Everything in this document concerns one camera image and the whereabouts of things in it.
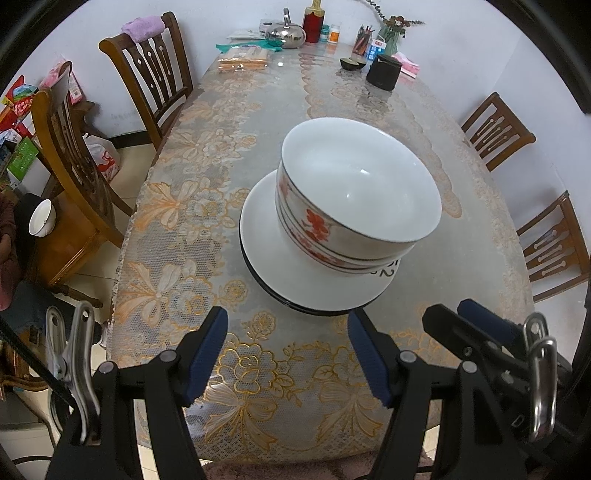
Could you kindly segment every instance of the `floral bowl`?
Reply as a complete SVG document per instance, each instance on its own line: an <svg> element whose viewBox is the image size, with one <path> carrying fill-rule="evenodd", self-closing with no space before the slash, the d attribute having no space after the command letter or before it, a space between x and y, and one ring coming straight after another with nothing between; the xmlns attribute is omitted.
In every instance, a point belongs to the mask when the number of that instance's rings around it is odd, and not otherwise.
<svg viewBox="0 0 591 480"><path fill-rule="evenodd" d="M437 185L386 133L345 118L316 118L285 137L281 201L306 235L351 260L399 258L441 219Z"/></svg>
<svg viewBox="0 0 591 480"><path fill-rule="evenodd" d="M278 191L275 192L275 208L277 210L280 224L290 240L292 240L306 254L327 267L345 273L366 274L376 271L396 260L396 258L356 260L331 252L322 244L316 242L303 225L298 225L290 211L287 209L285 203L281 201L281 196Z"/></svg>

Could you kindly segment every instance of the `white wall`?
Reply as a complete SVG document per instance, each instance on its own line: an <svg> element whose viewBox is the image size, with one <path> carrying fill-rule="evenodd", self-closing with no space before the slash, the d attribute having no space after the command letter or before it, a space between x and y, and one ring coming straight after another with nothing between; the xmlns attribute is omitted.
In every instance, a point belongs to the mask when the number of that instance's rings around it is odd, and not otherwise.
<svg viewBox="0 0 591 480"><path fill-rule="evenodd" d="M591 248L591 116L581 112L558 73L525 35L493 90L537 137L493 171L516 227L568 190ZM569 359L582 328L586 289L582 284L536 305Z"/></svg>
<svg viewBox="0 0 591 480"><path fill-rule="evenodd" d="M95 125L113 136L144 129L115 68L98 43L116 35L135 17L173 11L180 24L193 79L199 79L217 55L216 43L237 28L257 27L261 18L281 18L284 5L301 22L311 0L278 4L271 0L187 2L186 0L89 0L56 28L22 66L27 82L38 83L55 60L71 60L88 99L100 112ZM427 25L413 27L403 51L422 66L421 78L457 120L488 95L520 36L485 0L384 0L387 15L404 15ZM341 23L341 41L352 43L361 24L378 26L362 0L324 0L325 23Z"/></svg>

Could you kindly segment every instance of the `white plate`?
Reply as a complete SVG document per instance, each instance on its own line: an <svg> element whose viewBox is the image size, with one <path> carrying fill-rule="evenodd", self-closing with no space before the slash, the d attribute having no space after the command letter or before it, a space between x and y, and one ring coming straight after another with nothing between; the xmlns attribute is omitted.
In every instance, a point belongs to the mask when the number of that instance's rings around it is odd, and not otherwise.
<svg viewBox="0 0 591 480"><path fill-rule="evenodd" d="M394 278L399 261L367 275L337 272L311 259L289 239L275 211L275 172L248 194L240 217L246 264L259 284L301 312L337 315L375 300Z"/></svg>

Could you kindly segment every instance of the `stainless steel teapot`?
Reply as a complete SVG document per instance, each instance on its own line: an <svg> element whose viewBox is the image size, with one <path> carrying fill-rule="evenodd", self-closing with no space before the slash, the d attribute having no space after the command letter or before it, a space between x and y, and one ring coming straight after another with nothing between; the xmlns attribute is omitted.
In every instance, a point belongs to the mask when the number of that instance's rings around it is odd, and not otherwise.
<svg viewBox="0 0 591 480"><path fill-rule="evenodd" d="M295 23L291 23L290 11L283 9L283 23L275 23L267 29L267 41L274 47L297 48L306 41L306 32Z"/></svg>

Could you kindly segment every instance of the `lace tablecloth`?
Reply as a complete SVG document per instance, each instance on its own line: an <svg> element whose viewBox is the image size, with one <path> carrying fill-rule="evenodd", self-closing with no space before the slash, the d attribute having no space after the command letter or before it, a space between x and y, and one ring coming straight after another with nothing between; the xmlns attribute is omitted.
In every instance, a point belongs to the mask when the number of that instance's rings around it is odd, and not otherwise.
<svg viewBox="0 0 591 480"><path fill-rule="evenodd" d="M201 458L250 462L331 459L375 450L389 412L367 387L345 317L314 317L272 299L242 258L238 219L258 180L277 167L298 123L341 116L402 141L439 187L435 232L401 261L366 311L400 348L457 365L421 328L434 303L471 297L522 322L533 309L525 262L503 198L460 127L420 80L390 94L346 72L350 46L275 53L264 72L203 77L138 197L125 236L108 352L120 367L149 361L197 329L213 305L230 333L203 398L186 410ZM149 446L145 408L139 441ZM430 423L437 421L433 409Z"/></svg>

